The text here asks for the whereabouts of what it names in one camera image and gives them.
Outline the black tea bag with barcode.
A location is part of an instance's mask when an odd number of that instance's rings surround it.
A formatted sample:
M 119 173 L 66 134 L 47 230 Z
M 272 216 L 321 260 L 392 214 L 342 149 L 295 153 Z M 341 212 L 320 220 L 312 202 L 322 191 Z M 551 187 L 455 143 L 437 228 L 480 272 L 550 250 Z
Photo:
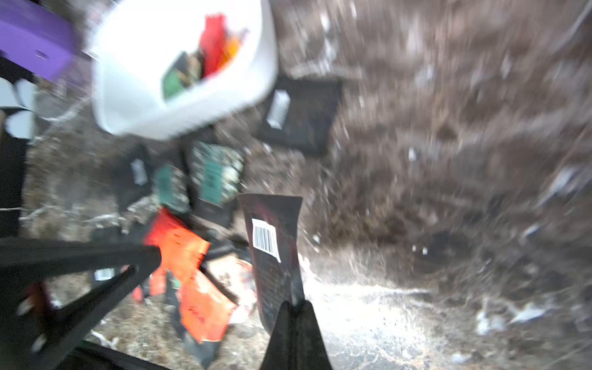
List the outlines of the black tea bag with barcode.
M 323 157 L 341 98 L 340 80 L 293 80 L 280 75 L 254 137 L 306 157 Z

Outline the green label floral tea bag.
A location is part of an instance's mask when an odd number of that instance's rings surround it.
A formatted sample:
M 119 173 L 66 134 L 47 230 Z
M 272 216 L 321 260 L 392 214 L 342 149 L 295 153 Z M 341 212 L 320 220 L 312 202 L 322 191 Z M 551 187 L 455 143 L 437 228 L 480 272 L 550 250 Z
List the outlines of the green label floral tea bag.
M 165 163 L 157 169 L 154 180 L 160 205 L 175 214 L 190 211 L 187 176 L 180 168 L 170 162 Z

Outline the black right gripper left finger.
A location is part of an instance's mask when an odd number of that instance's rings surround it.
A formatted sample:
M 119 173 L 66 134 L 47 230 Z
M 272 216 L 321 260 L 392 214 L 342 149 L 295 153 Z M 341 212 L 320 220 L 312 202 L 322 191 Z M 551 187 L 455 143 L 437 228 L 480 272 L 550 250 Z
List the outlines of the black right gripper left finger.
M 160 267 L 138 243 L 1 240 L 3 369 L 158 369 L 88 338 Z

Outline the orange red tea bag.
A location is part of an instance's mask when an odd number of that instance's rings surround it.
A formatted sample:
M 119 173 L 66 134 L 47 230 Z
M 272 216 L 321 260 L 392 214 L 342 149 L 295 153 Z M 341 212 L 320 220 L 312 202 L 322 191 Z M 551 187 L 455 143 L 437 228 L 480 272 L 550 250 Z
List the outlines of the orange red tea bag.
M 200 344 L 220 342 L 237 305 L 200 270 L 210 244 L 166 208 L 157 212 L 144 243 L 160 248 L 162 257 L 150 277 L 151 294 L 163 293 L 166 274 L 172 274 L 179 283 L 180 323 Z

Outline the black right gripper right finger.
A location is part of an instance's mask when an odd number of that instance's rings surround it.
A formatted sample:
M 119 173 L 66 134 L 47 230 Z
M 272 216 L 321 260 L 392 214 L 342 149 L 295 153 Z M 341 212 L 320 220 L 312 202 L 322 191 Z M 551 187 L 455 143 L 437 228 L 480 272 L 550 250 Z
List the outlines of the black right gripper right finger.
M 260 369 L 332 370 L 311 302 L 282 303 Z

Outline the red foil tea bag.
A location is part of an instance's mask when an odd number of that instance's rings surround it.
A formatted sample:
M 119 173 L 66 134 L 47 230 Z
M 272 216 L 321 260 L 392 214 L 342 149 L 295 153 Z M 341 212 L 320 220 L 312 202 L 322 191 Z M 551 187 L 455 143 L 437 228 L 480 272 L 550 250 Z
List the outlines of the red foil tea bag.
M 205 28 L 199 44 L 203 56 L 202 77 L 217 72 L 219 68 L 227 38 L 226 20 L 224 14 L 207 15 L 205 18 Z

